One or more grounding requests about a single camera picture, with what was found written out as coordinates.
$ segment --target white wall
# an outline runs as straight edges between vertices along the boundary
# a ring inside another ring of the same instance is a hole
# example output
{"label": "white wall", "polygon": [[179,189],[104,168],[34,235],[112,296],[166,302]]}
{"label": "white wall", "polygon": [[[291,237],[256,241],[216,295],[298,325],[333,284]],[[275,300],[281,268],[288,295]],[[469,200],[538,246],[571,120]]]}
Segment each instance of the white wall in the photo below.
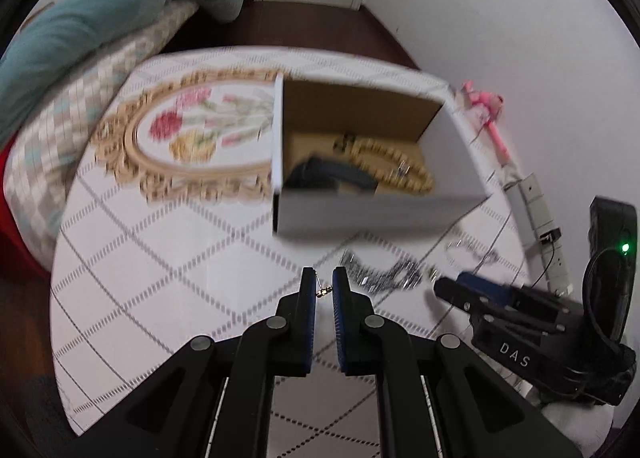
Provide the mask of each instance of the white wall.
{"label": "white wall", "polygon": [[[421,69],[506,98],[502,130],[563,232],[578,292],[589,205],[640,205],[640,49],[607,0],[365,0]],[[627,332],[640,339],[640,280]],[[635,398],[640,394],[636,382]],[[633,403],[619,409],[624,420]]]}

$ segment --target bead necklace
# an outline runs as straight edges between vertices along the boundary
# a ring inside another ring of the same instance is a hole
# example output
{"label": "bead necklace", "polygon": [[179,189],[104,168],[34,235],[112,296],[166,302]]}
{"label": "bead necklace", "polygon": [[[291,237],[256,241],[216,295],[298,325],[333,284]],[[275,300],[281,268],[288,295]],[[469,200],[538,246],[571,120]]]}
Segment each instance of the bead necklace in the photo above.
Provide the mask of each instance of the bead necklace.
{"label": "bead necklace", "polygon": [[[362,153],[367,152],[395,162],[398,167],[391,171],[376,169],[362,158]],[[413,194],[426,194],[433,190],[433,177],[423,165],[412,161],[399,149],[386,146],[375,139],[354,139],[349,148],[349,158],[356,167],[390,187]]]}

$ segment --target pink toy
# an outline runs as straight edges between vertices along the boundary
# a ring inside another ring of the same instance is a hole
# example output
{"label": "pink toy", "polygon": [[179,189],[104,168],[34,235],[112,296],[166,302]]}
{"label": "pink toy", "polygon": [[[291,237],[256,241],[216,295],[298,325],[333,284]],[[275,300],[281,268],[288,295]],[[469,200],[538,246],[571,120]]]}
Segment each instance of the pink toy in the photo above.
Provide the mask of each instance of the pink toy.
{"label": "pink toy", "polygon": [[504,99],[497,93],[478,92],[474,90],[474,82],[471,80],[465,81],[462,84],[462,90],[466,93],[471,106],[480,106],[484,109],[481,115],[482,126],[486,128],[496,151],[504,158],[504,163],[506,164],[511,160],[509,150],[507,146],[504,145],[504,142],[502,142],[500,133],[498,133],[498,129],[495,127],[498,115],[502,112]]}

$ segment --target cardboard box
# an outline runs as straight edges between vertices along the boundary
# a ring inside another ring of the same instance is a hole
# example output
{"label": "cardboard box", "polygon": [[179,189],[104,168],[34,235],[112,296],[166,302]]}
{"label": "cardboard box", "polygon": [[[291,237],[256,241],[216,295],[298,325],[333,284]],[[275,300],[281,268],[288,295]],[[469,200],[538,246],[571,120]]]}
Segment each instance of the cardboard box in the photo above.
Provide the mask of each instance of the cardboard box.
{"label": "cardboard box", "polygon": [[[449,104],[426,98],[278,76],[271,168],[274,232],[447,228],[491,194],[453,113]],[[311,155],[346,162],[335,153],[334,143],[347,132],[373,137],[424,161],[433,175],[432,193],[413,195],[382,185],[375,193],[283,188],[292,168]]]}

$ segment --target electrical outlet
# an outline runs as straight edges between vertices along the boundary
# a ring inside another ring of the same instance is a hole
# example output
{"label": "electrical outlet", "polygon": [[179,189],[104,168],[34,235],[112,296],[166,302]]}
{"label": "electrical outlet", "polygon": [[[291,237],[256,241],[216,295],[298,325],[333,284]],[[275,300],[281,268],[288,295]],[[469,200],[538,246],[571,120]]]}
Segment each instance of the electrical outlet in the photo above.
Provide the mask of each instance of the electrical outlet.
{"label": "electrical outlet", "polygon": [[547,279],[560,278],[568,275],[566,261],[564,261],[564,255],[562,254],[562,247],[556,246],[554,252],[551,245],[545,245],[542,251],[542,262],[545,268],[548,265],[545,273]]}
{"label": "electrical outlet", "polygon": [[560,297],[570,296],[574,291],[574,286],[569,281],[569,276],[558,276],[548,280],[549,292]]}

